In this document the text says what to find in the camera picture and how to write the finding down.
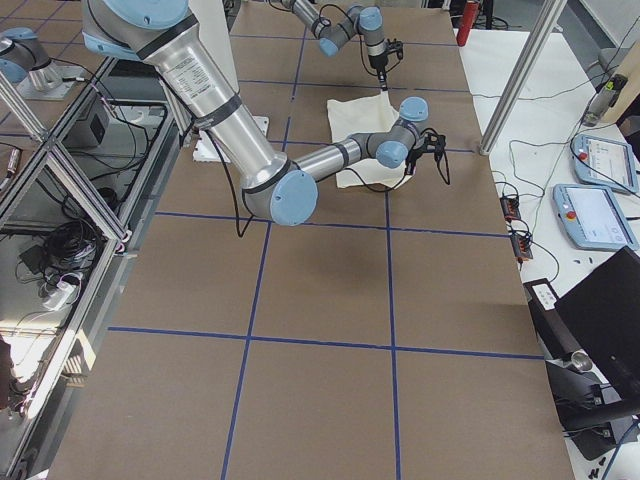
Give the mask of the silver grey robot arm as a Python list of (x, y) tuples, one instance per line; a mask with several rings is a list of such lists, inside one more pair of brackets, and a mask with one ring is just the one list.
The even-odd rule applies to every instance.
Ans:
[(200, 24), (185, 1), (85, 1), (86, 47), (103, 56), (152, 66), (190, 113), (195, 126), (222, 149), (240, 173), (233, 195), (254, 217), (295, 226), (313, 214), (318, 182), (367, 158), (410, 176), (433, 155), (450, 179), (446, 138), (428, 127), (429, 107), (408, 97), (387, 132), (355, 133), (297, 160), (276, 151), (200, 39)]
[(404, 58), (403, 42), (389, 39), (384, 32), (382, 11), (377, 6), (353, 5), (343, 9), (325, 4), (320, 9), (312, 1), (284, 0), (273, 8), (294, 14), (318, 41), (327, 57), (335, 56), (349, 41), (358, 37), (361, 62), (365, 71), (374, 76), (382, 92), (389, 90), (388, 73)]

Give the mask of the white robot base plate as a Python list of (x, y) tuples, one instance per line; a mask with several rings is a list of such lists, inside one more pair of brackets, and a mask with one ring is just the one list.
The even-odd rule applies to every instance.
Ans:
[(248, 122), (248, 136), (252, 143), (268, 143), (267, 133), (269, 129), (269, 118), (265, 116), (252, 116)]

